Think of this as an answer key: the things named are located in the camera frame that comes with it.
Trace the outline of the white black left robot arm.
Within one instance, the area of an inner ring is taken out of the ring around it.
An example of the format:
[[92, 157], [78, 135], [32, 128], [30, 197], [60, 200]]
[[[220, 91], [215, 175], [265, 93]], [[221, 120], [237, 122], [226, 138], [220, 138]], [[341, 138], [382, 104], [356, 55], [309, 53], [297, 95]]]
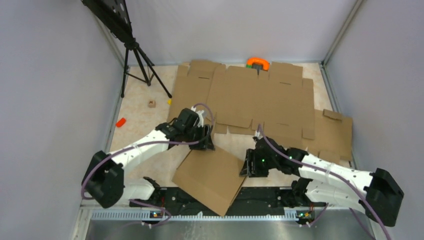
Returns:
[[185, 145], [190, 150], [214, 150], [213, 126], [205, 122], [212, 118], [212, 111], [194, 105], [184, 108], [169, 122], [157, 125], [143, 138], [128, 146], [112, 151], [96, 152], [89, 163], [81, 182], [81, 196], [95, 200], [107, 209], [125, 200], [142, 200], [154, 207], [160, 202], [157, 183], [150, 177], [128, 179], [134, 168], [151, 157], [175, 146]]

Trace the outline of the brown cardboard box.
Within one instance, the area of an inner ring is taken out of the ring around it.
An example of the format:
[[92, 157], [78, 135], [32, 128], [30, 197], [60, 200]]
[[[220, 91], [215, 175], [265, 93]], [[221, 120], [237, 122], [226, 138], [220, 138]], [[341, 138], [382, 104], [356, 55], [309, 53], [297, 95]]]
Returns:
[[191, 150], [176, 168], [172, 182], [215, 214], [225, 216], [245, 180], [244, 161], [216, 146]]

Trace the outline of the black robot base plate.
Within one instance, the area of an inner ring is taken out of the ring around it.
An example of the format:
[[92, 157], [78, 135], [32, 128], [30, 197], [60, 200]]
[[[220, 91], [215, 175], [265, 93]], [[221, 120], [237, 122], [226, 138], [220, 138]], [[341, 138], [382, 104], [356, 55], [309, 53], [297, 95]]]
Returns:
[[[172, 216], [193, 216], [200, 212], [206, 216], [218, 215], [178, 187], [161, 187], [150, 199], [141, 202], [167, 209]], [[284, 215], [288, 208], [325, 205], [324, 202], [298, 203], [293, 198], [292, 189], [287, 187], [242, 187], [225, 215], [276, 216]]]

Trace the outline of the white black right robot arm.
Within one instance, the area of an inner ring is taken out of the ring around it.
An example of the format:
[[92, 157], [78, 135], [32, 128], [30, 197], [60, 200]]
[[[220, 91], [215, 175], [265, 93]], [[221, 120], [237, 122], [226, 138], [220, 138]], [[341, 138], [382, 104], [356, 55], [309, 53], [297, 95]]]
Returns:
[[268, 137], [253, 139], [255, 147], [246, 150], [239, 175], [265, 178], [276, 169], [297, 176], [291, 190], [282, 196], [286, 206], [337, 205], [361, 212], [385, 227], [396, 225], [404, 192], [387, 170], [351, 169], [303, 149], [285, 148]]

